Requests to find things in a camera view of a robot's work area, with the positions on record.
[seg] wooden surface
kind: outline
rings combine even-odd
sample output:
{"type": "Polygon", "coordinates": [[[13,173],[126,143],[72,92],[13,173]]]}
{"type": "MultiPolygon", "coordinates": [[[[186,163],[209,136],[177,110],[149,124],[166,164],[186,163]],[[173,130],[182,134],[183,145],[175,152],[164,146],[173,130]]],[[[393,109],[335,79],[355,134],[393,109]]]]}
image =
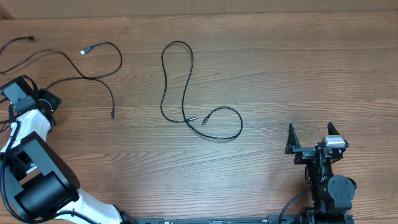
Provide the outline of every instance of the wooden surface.
{"type": "Polygon", "coordinates": [[[9,19],[51,19],[397,10],[398,0],[0,0],[1,5],[9,19]]]}
{"type": "MultiPolygon", "coordinates": [[[[86,75],[120,71],[96,82],[54,86],[62,99],[58,125],[48,143],[75,171],[81,187],[134,217],[263,217],[279,213],[307,188],[304,166],[284,155],[289,123],[302,146],[312,146],[332,121],[350,147],[333,165],[335,174],[358,183],[356,223],[394,223],[398,218],[398,13],[324,12],[222,16],[114,17],[0,22],[0,42],[20,41],[0,59],[1,70],[40,49],[66,52],[86,75]],[[186,97],[187,116],[206,133],[238,131],[232,106],[243,116],[234,141],[203,139],[185,124],[166,121],[159,103],[164,88],[160,53],[173,40],[194,50],[195,65],[186,97]]],[[[180,104],[190,58],[174,46],[165,54],[169,90],[165,112],[181,118],[180,104]]],[[[36,57],[1,78],[26,74],[39,86],[78,76],[61,55],[36,57]]],[[[6,118],[6,105],[1,105],[6,118]]],[[[9,132],[0,135],[1,142],[9,132]]],[[[289,213],[309,204],[299,200],[289,213]]],[[[1,223],[17,223],[2,206],[1,223]]]]}

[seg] wall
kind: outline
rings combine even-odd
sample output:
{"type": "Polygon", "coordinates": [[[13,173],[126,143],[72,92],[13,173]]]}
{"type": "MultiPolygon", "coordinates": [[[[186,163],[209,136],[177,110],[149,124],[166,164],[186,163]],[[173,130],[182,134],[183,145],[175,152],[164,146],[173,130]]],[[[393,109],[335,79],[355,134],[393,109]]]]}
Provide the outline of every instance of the wall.
{"type": "Polygon", "coordinates": [[[397,10],[398,0],[0,0],[9,19],[397,10]]]}

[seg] white plastic part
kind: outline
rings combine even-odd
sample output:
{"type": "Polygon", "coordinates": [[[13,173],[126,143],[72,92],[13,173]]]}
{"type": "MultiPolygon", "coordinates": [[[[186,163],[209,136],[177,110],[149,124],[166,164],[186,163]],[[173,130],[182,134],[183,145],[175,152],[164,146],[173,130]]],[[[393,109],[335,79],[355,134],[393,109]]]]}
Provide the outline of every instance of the white plastic part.
{"type": "MultiPolygon", "coordinates": [[[[91,221],[100,224],[120,224],[122,222],[120,214],[115,206],[100,202],[82,189],[78,189],[77,192],[79,194],[79,200],[68,203],[58,212],[73,210],[89,218],[91,221]]],[[[56,219],[68,220],[78,224],[88,223],[77,216],[73,217],[71,215],[60,215],[56,217],[56,219]]]]}
{"type": "MultiPolygon", "coordinates": [[[[14,141],[13,147],[18,146],[21,143],[21,139],[26,137],[28,134],[32,132],[36,132],[44,141],[46,141],[47,133],[50,130],[51,124],[50,121],[38,110],[30,110],[20,117],[17,118],[17,121],[21,122],[21,126],[18,131],[18,135],[16,140],[14,141]]],[[[15,128],[17,127],[17,123],[13,122],[10,125],[11,128],[11,136],[15,132],[15,128]]],[[[8,139],[7,144],[1,149],[1,152],[6,151],[8,144],[10,143],[10,138],[8,139]]],[[[36,166],[32,164],[32,168],[30,168],[27,173],[32,172],[36,169],[36,166]]]]}

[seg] usb connector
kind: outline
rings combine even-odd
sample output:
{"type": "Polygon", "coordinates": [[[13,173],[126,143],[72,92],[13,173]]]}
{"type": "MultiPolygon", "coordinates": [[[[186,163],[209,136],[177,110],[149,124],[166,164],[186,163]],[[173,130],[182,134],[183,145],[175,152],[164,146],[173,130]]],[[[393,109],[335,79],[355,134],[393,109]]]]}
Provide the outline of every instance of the usb connector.
{"type": "Polygon", "coordinates": [[[80,51],[80,53],[83,54],[87,54],[89,51],[91,51],[93,49],[92,46],[89,47],[85,47],[83,50],[80,51]]]}

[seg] wooden table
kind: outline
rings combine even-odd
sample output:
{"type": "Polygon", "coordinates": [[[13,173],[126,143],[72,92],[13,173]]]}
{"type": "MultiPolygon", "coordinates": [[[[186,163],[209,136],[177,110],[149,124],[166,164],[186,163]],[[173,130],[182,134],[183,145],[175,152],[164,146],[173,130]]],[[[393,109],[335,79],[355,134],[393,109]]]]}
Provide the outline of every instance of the wooden table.
{"type": "MultiPolygon", "coordinates": [[[[104,78],[106,88],[86,80],[65,82],[51,91],[62,99],[50,146],[75,171],[81,187],[134,217],[263,217],[279,213],[307,188],[304,166],[284,154],[289,123],[302,146],[327,134],[332,121],[350,147],[333,165],[335,174],[358,183],[356,223],[393,223],[398,218],[398,13],[322,12],[220,16],[154,16],[35,21],[0,21],[0,42],[19,41],[1,55],[4,70],[36,50],[59,49],[85,75],[116,68],[118,54],[101,46],[115,43],[122,69],[104,78]],[[232,106],[244,129],[234,141],[212,141],[186,124],[166,121],[159,109],[164,89],[160,53],[184,40],[195,54],[185,100],[188,117],[205,133],[228,136],[239,129],[234,113],[219,111],[206,126],[202,119],[217,106],[232,106]]],[[[187,49],[165,54],[169,86],[165,112],[181,119],[181,97],[190,66],[187,49]]],[[[78,74],[61,55],[41,55],[15,72],[39,87],[78,74]]],[[[7,105],[1,105],[6,118],[7,105]]],[[[9,131],[0,135],[1,142],[9,131]]],[[[297,213],[310,197],[293,204],[297,213]]],[[[0,208],[1,223],[17,223],[0,208]]]]}

